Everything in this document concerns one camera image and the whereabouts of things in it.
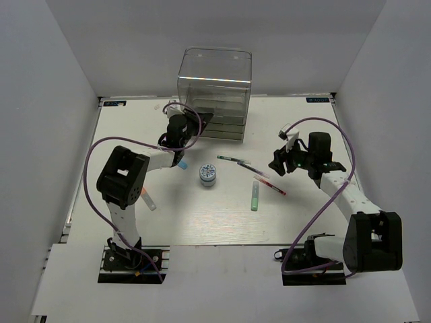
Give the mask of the clear plastic drawer organizer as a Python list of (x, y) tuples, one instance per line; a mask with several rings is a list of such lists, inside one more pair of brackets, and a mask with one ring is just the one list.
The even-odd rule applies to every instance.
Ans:
[(203, 136), (242, 142), (252, 88), (252, 54), (237, 48), (192, 46), (177, 77), (179, 100), (213, 117)]

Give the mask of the blue white round tape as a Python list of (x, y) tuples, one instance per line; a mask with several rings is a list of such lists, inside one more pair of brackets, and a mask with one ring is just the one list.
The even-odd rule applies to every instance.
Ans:
[(204, 164), (199, 168), (200, 183), (204, 187), (212, 187), (216, 183), (217, 171), (213, 164)]

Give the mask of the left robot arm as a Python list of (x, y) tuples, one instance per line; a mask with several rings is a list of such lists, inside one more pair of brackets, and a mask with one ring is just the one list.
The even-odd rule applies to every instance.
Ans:
[(160, 168), (176, 166), (183, 158), (184, 148), (192, 137), (199, 136), (212, 120), (212, 113), (186, 110), (168, 119), (167, 130), (155, 149), (135, 153), (116, 146), (98, 177), (96, 188), (106, 202), (111, 222), (116, 227), (109, 248), (119, 254), (127, 268), (141, 264), (141, 237), (137, 231), (135, 203), (141, 196), (145, 176)]

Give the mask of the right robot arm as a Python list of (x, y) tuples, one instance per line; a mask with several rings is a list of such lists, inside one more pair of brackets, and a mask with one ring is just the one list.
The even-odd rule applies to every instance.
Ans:
[(301, 147), (297, 129), (280, 133), (279, 137), (286, 144), (274, 152), (269, 167), (280, 176), (306, 170), (348, 220), (343, 237), (311, 235), (304, 243), (302, 255), (289, 249), (284, 258), (288, 274), (308, 268), (319, 270), (329, 262), (342, 263), (351, 273), (398, 271), (403, 264), (401, 218), (372, 203), (349, 179), (343, 164), (333, 161), (330, 134), (310, 133), (306, 148)]

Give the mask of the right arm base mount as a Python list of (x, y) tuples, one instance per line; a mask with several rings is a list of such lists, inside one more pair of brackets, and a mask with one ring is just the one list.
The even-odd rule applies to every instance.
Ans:
[(295, 247), (286, 263), (285, 271), (299, 271), (324, 264), (325, 267), (294, 275), (282, 275), (282, 285), (285, 287), (345, 285), (346, 278), (342, 263), (327, 266), (329, 262), (330, 260), (326, 258), (307, 256), (303, 246)]

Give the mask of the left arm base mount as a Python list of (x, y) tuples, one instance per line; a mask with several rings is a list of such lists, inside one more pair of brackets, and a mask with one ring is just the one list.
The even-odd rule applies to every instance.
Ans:
[[(164, 279), (168, 273), (170, 247), (148, 246), (143, 251), (152, 259)], [(139, 255), (137, 260), (129, 261), (105, 246), (98, 273), (98, 283), (154, 285), (162, 284), (162, 281), (146, 257)]]

